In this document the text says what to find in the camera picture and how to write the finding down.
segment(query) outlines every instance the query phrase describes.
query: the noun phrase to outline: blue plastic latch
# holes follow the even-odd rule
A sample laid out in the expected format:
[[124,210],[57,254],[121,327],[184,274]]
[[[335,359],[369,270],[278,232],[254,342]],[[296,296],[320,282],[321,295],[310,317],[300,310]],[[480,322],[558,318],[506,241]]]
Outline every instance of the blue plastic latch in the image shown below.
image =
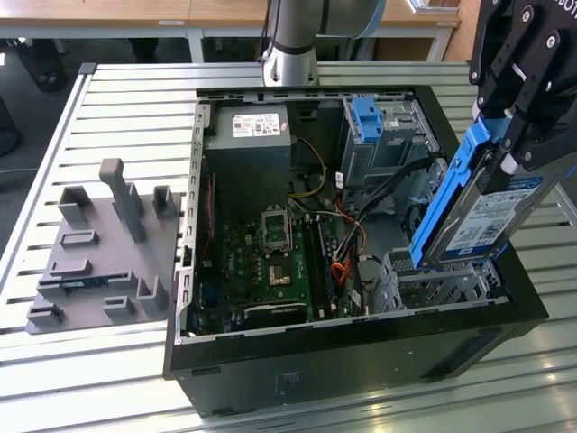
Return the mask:
[[[472,178],[472,171],[475,168],[471,166],[471,163],[477,149],[489,141],[499,142],[509,124],[509,118],[484,120],[479,117],[477,122],[465,133],[463,142],[451,161],[449,171],[444,177],[433,203],[429,205],[423,222],[413,235],[409,252],[415,267],[420,267],[423,264],[426,244],[433,236],[435,228],[444,222],[442,219],[444,212],[451,206],[453,197],[458,194],[460,189],[464,189]],[[491,247],[492,245],[488,245],[486,249],[489,250]]]
[[376,143],[382,136],[382,112],[372,97],[353,98],[353,117],[363,143]]

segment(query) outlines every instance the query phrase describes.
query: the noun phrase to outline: aluminum extrusion table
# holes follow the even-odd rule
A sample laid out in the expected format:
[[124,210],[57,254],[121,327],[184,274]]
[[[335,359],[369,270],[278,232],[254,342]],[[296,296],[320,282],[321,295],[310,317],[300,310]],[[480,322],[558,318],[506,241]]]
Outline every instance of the aluminum extrusion table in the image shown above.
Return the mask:
[[[319,72],[324,85],[430,85],[457,135],[471,122],[475,89],[463,64],[336,63]],[[254,64],[100,65],[78,76],[0,262],[0,429],[577,429],[577,217],[560,188],[514,237],[550,320],[453,380],[202,420],[179,386],[160,377],[166,322],[24,332],[58,230],[62,188],[82,184],[91,197],[109,195],[98,166],[118,157],[140,193],[161,180],[186,199],[195,88],[260,85]]]

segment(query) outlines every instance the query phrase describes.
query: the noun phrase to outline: yellow wire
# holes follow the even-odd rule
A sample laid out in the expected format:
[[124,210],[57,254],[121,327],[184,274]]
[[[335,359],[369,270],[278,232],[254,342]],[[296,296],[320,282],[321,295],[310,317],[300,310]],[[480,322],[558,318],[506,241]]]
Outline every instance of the yellow wire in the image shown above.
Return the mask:
[[305,140],[304,138],[301,138],[301,137],[298,137],[297,140],[300,140],[301,142],[306,144],[308,146],[308,148],[315,154],[316,158],[321,163],[321,167],[323,168],[323,178],[321,180],[321,184],[318,187],[316,187],[315,189],[313,189],[312,191],[296,192],[294,194],[288,194],[288,196],[293,197],[293,198],[311,197],[311,196],[314,196],[315,194],[317,194],[319,191],[321,191],[323,189],[323,187],[325,186],[326,166],[325,166],[325,162],[321,158],[321,155],[318,154],[318,152],[316,151],[316,149],[313,147],[313,145],[311,143],[309,143],[307,140]]

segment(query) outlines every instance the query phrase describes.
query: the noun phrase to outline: floor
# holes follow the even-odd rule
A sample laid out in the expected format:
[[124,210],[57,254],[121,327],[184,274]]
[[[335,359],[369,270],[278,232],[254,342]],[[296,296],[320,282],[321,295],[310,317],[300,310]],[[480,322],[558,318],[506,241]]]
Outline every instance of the floor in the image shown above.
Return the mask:
[[[5,64],[0,66],[0,95],[23,139],[12,153],[0,158],[0,171],[40,166],[80,64],[134,63],[127,40],[74,40],[64,43],[68,52],[62,56],[62,63],[69,75],[69,83],[56,94],[42,93],[34,86],[18,58],[10,52],[6,53]],[[188,43],[184,39],[160,40],[156,55],[160,62],[190,62]],[[0,174],[0,255],[12,233],[34,175],[34,171]]]

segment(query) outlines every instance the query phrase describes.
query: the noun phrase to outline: sticker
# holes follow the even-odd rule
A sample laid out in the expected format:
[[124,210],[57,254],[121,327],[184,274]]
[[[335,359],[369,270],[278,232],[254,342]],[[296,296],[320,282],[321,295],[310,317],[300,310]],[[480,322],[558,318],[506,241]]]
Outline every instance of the sticker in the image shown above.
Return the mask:
[[159,25],[184,25],[180,20],[159,20]]
[[284,397],[300,382],[300,372],[279,373],[274,378],[274,395]]
[[334,181],[336,183],[337,188],[343,189],[343,180],[344,180],[344,177],[340,171],[338,171],[334,174]]
[[66,289],[69,287],[84,287],[84,282],[82,282],[82,281],[63,282],[62,284],[60,284],[60,287],[63,289]]
[[357,307],[361,307],[361,295],[359,294],[359,292],[357,290],[352,290],[351,291],[351,298],[353,299],[353,302],[355,304],[357,304]]
[[540,177],[514,179],[507,190],[477,198],[445,252],[463,256],[489,250],[515,218],[517,204],[531,196],[542,182]]
[[279,115],[236,115],[233,117],[233,137],[265,137],[280,135]]

